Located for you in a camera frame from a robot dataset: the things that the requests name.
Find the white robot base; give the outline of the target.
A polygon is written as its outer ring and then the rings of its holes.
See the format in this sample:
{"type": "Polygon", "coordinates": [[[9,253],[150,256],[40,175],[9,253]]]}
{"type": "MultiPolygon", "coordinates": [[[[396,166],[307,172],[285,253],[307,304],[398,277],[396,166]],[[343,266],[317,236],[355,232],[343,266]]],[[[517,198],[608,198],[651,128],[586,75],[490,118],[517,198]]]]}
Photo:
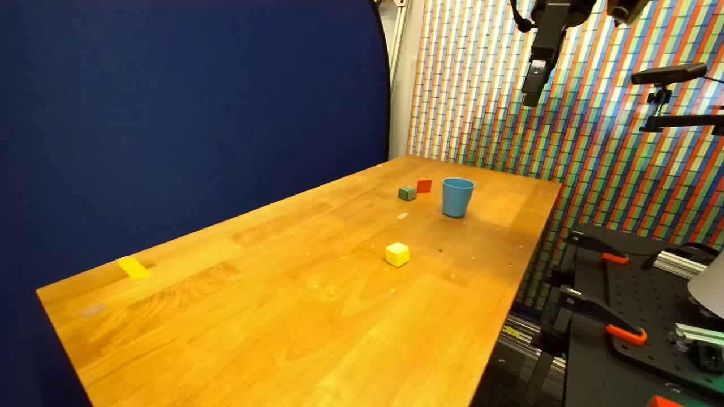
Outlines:
{"type": "Polygon", "coordinates": [[[688,295],[702,312],[724,318],[724,251],[688,281],[688,295]]]}

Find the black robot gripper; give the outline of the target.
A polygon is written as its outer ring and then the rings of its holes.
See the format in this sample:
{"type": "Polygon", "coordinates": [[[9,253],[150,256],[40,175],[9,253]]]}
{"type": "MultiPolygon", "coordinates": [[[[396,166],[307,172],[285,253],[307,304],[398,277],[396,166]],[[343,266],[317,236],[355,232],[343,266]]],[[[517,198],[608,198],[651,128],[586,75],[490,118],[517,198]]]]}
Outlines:
{"type": "Polygon", "coordinates": [[[535,23],[537,37],[531,45],[531,63],[522,82],[522,103],[537,106],[548,82],[548,63],[555,63],[569,27],[588,20],[595,0],[537,0],[535,23]]]}

